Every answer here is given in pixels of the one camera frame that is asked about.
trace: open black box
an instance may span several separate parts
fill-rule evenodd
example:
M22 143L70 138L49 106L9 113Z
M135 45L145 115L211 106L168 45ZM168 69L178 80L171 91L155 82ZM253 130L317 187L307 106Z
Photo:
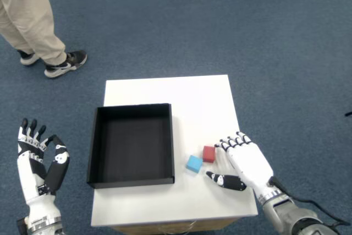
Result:
M174 182L170 104L97 108L87 173L90 186Z

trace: red object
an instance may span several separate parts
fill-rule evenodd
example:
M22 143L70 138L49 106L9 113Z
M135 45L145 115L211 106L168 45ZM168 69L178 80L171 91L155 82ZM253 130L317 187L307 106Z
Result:
M215 147L204 146L203 149L203 162L211 162L215 161Z

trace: beige pants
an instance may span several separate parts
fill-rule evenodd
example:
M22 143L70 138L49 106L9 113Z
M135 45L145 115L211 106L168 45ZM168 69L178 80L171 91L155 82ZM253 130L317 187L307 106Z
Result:
M0 0L0 33L15 49L35 52L47 64L66 60L49 0Z

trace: person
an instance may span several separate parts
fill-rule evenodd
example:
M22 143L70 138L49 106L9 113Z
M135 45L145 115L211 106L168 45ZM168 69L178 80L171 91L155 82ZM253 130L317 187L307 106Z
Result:
M54 33L49 0L0 0L0 33L18 50L23 65L42 59L49 78L77 70L87 60L85 51L65 52Z

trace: sneaker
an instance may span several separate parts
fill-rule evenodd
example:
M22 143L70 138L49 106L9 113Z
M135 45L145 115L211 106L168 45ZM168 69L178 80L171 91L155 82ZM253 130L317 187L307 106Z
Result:
M21 55L21 64L23 65L31 65L34 64L36 61L38 61L40 59L40 57L38 57L35 53L31 53L31 54L27 54L24 51L21 50L17 50L20 55Z
M46 77L55 78L80 68L87 60L85 51L68 52L66 61L59 65L46 65L44 74Z

